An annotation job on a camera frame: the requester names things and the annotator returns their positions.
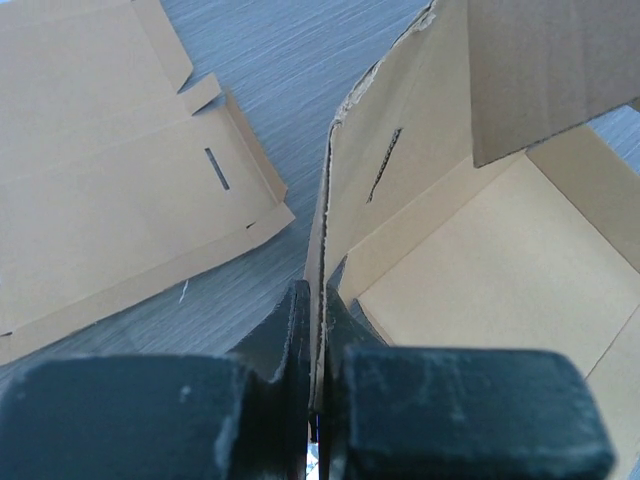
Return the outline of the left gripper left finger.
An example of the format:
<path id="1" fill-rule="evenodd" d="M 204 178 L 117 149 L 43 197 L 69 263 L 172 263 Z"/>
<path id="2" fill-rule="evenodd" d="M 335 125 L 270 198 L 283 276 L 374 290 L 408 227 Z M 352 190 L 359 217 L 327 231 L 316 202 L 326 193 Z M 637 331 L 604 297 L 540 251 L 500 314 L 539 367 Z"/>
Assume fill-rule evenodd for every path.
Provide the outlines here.
<path id="1" fill-rule="evenodd" d="M 222 356 L 56 359 L 1 401 L 5 479 L 301 479 L 308 284 Z"/>

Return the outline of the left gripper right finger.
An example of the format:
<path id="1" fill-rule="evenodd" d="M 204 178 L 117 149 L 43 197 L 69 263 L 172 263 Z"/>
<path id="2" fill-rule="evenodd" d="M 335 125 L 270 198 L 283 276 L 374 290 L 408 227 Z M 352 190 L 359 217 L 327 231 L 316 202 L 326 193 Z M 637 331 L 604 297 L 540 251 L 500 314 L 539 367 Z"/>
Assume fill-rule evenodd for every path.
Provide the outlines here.
<path id="1" fill-rule="evenodd" d="M 392 347 L 325 296 L 323 479 L 603 479 L 616 454 L 547 350 Z"/>

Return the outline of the large brown cardboard box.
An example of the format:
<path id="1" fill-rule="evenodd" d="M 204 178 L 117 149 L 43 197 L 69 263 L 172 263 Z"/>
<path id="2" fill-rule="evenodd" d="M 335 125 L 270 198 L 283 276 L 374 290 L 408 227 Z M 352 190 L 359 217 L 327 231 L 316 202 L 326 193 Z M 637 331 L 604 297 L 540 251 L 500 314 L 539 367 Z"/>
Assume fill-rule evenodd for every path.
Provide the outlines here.
<path id="1" fill-rule="evenodd" d="M 590 121 L 639 97 L 635 1 L 432 1 L 330 125 L 305 277 L 392 347 L 566 356 L 639 459 L 639 177 Z"/>

